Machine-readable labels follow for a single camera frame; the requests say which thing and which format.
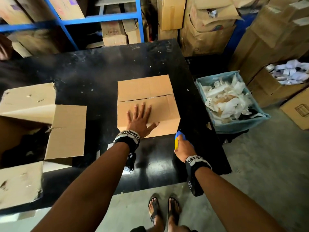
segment purple tape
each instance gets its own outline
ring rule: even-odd
[[[76,0],[69,0],[71,5],[77,5],[77,1]]]
[[[11,5],[13,10],[21,10],[21,8],[18,5]]]

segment storage rack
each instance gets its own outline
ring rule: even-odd
[[[64,33],[66,34],[69,41],[74,46],[75,50],[79,50],[77,45],[75,44],[73,38],[70,33],[66,29],[66,25],[71,24],[81,24],[81,23],[97,23],[97,22],[105,22],[105,21],[113,21],[113,20],[122,20],[122,19],[138,19],[139,33],[141,35],[141,42],[144,42],[144,30],[143,30],[143,20],[141,15],[141,2],[140,0],[135,0],[136,3],[136,12],[128,12],[128,13],[119,13],[119,14],[103,14],[100,11],[99,15],[87,16],[84,19],[72,19],[72,20],[61,20],[54,7],[50,3],[49,0],[44,0],[54,16],[55,20],[52,21],[44,21],[44,22],[36,22],[31,24],[17,24],[17,25],[9,25],[9,24],[1,24],[0,32],[6,31],[19,31],[19,30],[29,30],[29,29],[40,29],[40,28],[50,28],[55,25],[59,25]]]

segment black shorts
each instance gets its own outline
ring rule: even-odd
[[[139,226],[131,230],[131,232],[147,232],[144,226]]]

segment leg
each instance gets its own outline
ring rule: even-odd
[[[159,202],[157,198],[152,198],[149,203],[148,209],[149,209],[150,216],[155,211],[154,207],[157,207],[158,208],[157,210],[160,210]],[[154,226],[148,229],[147,230],[148,232],[163,232],[164,231],[164,223],[163,223],[163,218],[161,215],[162,214],[160,213],[154,216],[154,220],[153,220]]]
[[[191,232],[191,230],[187,226],[178,225],[181,207],[179,203],[173,198],[168,199],[168,212],[168,232]]]

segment forearm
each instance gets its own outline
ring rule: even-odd
[[[262,207],[209,168],[197,169],[195,176],[228,232],[284,231]]]
[[[33,231],[95,231],[106,214],[128,154],[129,146],[123,142],[108,149],[64,191]]]

